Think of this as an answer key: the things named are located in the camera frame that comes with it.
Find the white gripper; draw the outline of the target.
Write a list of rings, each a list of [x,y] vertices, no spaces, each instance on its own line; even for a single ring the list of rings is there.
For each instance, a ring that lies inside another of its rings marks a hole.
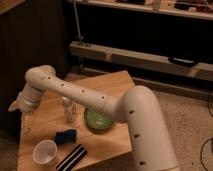
[[[16,100],[9,106],[8,111],[12,112],[15,110],[20,110],[21,112],[29,113],[31,110],[30,105],[31,103],[23,97],[22,93],[19,93]]]

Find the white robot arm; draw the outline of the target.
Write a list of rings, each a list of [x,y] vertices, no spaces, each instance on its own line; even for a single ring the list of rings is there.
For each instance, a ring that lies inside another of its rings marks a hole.
[[[115,97],[66,82],[50,65],[32,67],[25,73],[26,84],[12,102],[11,111],[35,111],[49,90],[88,107],[106,118],[128,125],[137,171],[180,171],[166,122],[157,97],[146,86],[133,86]]]

